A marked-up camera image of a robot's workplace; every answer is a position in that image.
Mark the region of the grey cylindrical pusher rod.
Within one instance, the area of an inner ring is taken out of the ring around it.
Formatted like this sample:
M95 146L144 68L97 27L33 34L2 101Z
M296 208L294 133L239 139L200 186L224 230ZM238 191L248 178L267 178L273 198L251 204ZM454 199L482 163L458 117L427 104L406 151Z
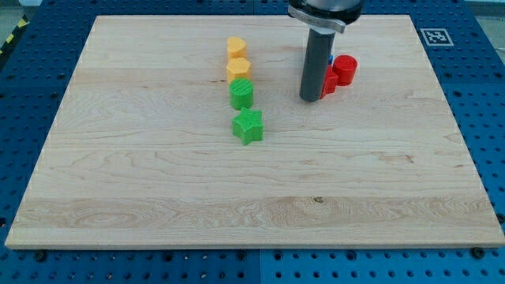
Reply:
M312 103L320 99L335 33L309 30L299 96Z

